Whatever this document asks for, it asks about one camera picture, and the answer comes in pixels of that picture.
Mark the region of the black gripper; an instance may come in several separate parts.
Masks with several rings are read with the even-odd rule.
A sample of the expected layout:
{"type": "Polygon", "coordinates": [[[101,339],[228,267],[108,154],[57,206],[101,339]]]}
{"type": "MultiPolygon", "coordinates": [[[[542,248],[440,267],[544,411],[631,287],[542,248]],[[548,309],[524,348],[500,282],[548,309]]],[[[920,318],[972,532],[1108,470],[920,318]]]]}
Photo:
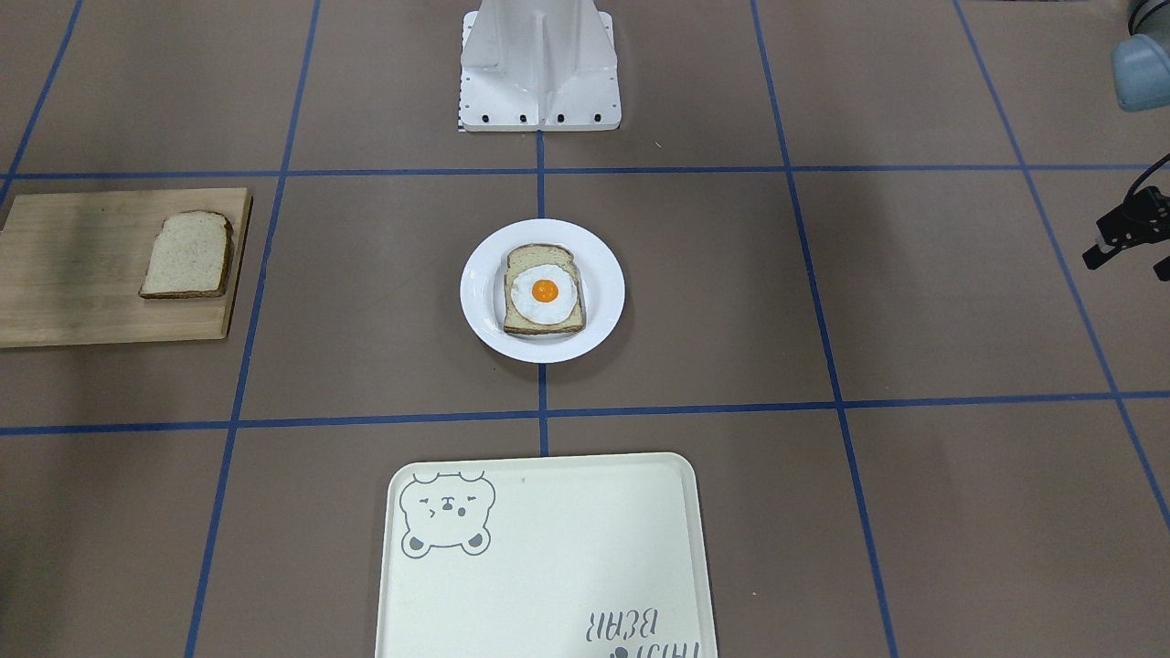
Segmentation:
{"type": "Polygon", "coordinates": [[[1169,198],[1156,186],[1145,186],[1095,222],[1096,241],[1082,254],[1088,270],[1097,270],[1126,249],[1169,240],[1169,198]]]}

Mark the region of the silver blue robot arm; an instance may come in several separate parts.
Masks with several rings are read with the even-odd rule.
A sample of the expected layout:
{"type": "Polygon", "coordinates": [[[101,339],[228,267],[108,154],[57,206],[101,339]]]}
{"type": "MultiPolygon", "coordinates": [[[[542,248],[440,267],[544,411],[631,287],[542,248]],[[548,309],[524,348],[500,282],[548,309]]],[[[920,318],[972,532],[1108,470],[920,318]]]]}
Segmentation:
{"type": "MultiPolygon", "coordinates": [[[[1117,104],[1128,112],[1166,108],[1169,104],[1169,4],[1129,1],[1128,37],[1112,50],[1112,71],[1117,104]]],[[[1148,181],[1169,155],[1145,167],[1130,184],[1122,200],[1096,221],[1096,242],[1083,251],[1087,270],[1137,247],[1166,242],[1169,200],[1166,192],[1148,181]]]]}

